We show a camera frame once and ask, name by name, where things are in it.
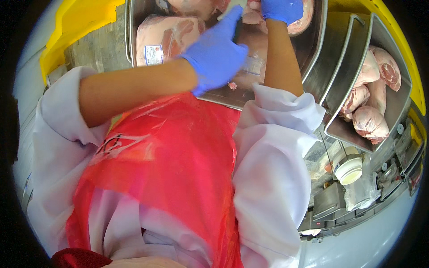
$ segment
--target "gray floor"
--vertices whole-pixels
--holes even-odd
[[[88,65],[98,72],[131,68],[125,55],[125,5],[116,8],[116,21],[88,33],[64,51],[67,69]]]

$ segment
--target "red apron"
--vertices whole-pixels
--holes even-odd
[[[190,93],[123,116],[80,178],[66,223],[70,247],[90,250],[88,215],[98,187],[179,219],[207,242],[212,267],[243,267],[231,182],[239,116]]]

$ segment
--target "raw pork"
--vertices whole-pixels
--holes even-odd
[[[245,65],[234,77],[238,88],[251,89],[253,83],[263,84],[268,53],[268,35],[256,25],[244,25],[238,43],[246,44],[249,53]]]
[[[386,111],[386,83],[383,79],[368,84],[370,97],[367,106],[376,108],[383,116]]]
[[[225,12],[230,0],[217,0],[216,8],[221,12]],[[314,0],[303,0],[304,13],[301,19],[291,23],[287,30],[289,35],[296,36],[305,31],[311,23],[314,13]],[[258,24],[261,30],[265,33],[268,32],[266,22],[261,14],[260,0],[248,0],[247,6],[243,11],[243,23],[245,24]]]
[[[393,57],[382,48],[371,45],[369,49],[374,53],[381,78],[391,89],[398,91],[401,87],[402,78],[399,67]]]
[[[168,0],[173,12],[180,16],[196,16],[208,20],[213,14],[215,4],[212,0]]]
[[[363,84],[377,81],[379,78],[380,71],[378,70],[377,61],[375,60],[374,54],[368,50],[354,87],[359,87]]]
[[[137,65],[155,65],[168,61],[185,49],[204,31],[198,18],[147,17],[137,30]]]
[[[339,112],[340,117],[344,118],[344,121],[350,122],[352,119],[352,113],[359,106],[365,105],[369,98],[369,91],[366,86],[355,87],[351,90],[349,96],[344,102]]]
[[[353,114],[353,126],[356,132],[378,144],[389,137],[389,127],[380,112],[370,106],[362,106]]]

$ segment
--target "white container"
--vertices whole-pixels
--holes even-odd
[[[334,174],[337,177],[338,181],[342,185],[348,185],[355,181],[357,181],[362,176],[362,158],[361,157],[355,157],[351,158],[349,157],[348,160],[346,160],[343,164],[340,164],[340,162],[346,158],[346,154],[352,155],[352,154],[359,154],[357,149],[355,147],[347,147],[344,150],[340,150],[333,161],[334,164]]]

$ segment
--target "hand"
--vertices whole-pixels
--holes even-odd
[[[214,27],[204,32],[179,57],[186,59],[198,76],[198,85],[192,91],[195,96],[226,85],[245,63],[248,47],[232,42],[237,21],[243,8],[235,6]]]
[[[302,18],[302,0],[261,0],[262,16],[265,20],[283,21],[287,25]]]

